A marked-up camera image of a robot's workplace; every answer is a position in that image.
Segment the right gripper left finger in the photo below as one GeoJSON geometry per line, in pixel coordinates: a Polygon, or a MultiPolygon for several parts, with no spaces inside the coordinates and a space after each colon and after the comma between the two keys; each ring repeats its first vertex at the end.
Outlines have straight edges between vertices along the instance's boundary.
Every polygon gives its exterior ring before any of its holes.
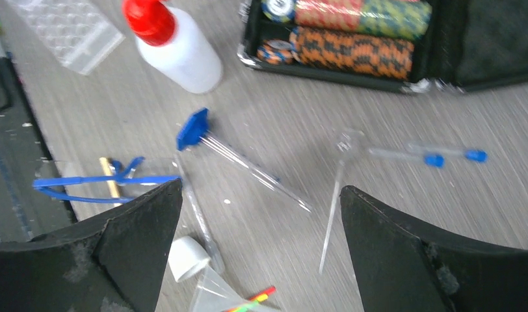
{"type": "Polygon", "coordinates": [[[179,179],[29,242],[0,243],[0,311],[154,311],[179,179]]]}

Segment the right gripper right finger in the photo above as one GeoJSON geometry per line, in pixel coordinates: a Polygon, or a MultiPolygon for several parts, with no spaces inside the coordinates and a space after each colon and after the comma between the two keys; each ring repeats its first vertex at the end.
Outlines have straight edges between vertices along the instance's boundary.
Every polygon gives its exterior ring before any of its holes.
{"type": "Polygon", "coordinates": [[[340,206],[366,311],[528,311],[528,250],[444,230],[351,185],[340,206]]]}

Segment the clear plastic well plate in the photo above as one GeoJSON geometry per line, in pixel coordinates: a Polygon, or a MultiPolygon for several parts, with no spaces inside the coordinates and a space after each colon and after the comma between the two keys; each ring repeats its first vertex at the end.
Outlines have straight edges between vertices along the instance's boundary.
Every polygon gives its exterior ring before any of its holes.
{"type": "Polygon", "coordinates": [[[90,1],[9,1],[62,66],[88,75],[124,35],[90,1]]]}

